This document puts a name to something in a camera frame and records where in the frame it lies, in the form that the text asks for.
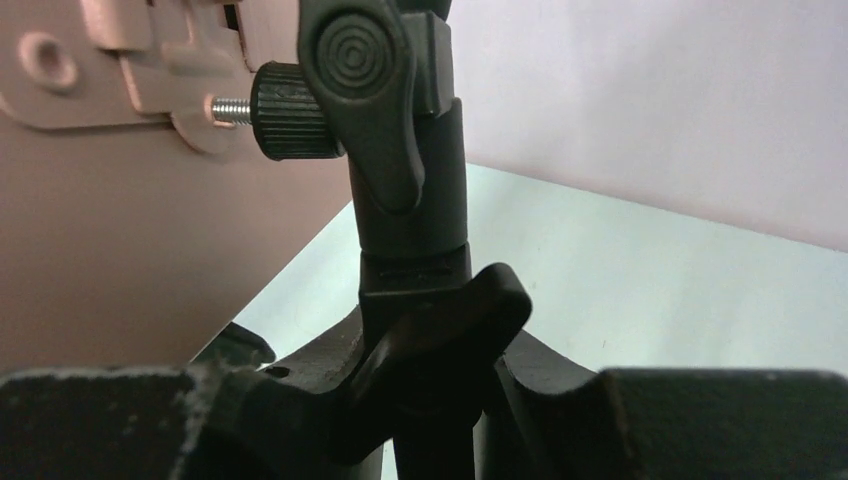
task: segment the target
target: metal bolt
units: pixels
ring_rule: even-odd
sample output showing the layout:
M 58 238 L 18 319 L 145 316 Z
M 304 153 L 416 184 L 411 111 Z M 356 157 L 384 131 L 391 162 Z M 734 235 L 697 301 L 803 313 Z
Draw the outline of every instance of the metal bolt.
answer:
M 211 110 L 216 122 L 250 125 L 250 100 L 246 98 L 215 97 Z

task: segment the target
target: black plastic knob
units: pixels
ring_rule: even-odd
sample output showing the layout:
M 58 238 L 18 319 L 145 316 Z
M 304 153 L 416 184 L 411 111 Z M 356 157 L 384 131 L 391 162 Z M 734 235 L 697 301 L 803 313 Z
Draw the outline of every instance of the black plastic knob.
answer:
M 259 68 L 250 92 L 250 122 L 256 143 L 271 160 L 336 158 L 345 153 L 299 65 L 268 62 Z
M 362 185 L 380 210 L 409 214 L 425 172 L 412 121 L 415 52 L 394 0 L 300 0 L 297 45 Z

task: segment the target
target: bracket hole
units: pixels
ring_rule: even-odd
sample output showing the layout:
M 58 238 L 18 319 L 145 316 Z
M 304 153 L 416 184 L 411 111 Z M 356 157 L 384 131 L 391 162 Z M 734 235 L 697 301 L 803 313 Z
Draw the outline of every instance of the bracket hole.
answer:
M 262 371 L 268 375 L 271 375 L 274 378 L 286 378 L 291 374 L 291 370 L 286 367 L 268 367 Z
M 18 55 L 29 77 L 54 93 L 68 93 L 79 82 L 79 68 L 59 41 L 42 32 L 21 39 Z

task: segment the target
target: black lever handle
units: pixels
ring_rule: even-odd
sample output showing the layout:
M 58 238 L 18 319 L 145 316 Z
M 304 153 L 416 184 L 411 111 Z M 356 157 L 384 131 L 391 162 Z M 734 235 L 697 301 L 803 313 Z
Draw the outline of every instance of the black lever handle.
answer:
M 444 428 L 470 435 L 492 365 L 531 308 L 512 269 L 493 264 L 448 298 L 400 318 L 350 383 L 334 457 L 355 463 L 396 435 L 405 445 L 431 444 Z
M 304 79 L 377 205 L 409 212 L 424 166 L 412 124 L 415 54 L 393 0 L 301 0 Z

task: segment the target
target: white surface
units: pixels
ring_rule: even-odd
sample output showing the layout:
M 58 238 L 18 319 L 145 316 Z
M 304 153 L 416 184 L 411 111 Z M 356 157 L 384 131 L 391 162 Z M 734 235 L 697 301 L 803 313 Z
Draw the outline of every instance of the white surface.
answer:
M 299 0 L 249 0 L 236 5 L 244 60 L 251 72 L 266 62 L 297 62 Z
M 528 330 L 578 363 L 848 374 L 848 254 L 484 167 L 468 183 L 475 271 L 512 265 Z M 358 255 L 348 205 L 235 321 L 291 353 L 354 307 Z
M 462 0 L 474 163 L 848 251 L 848 2 Z

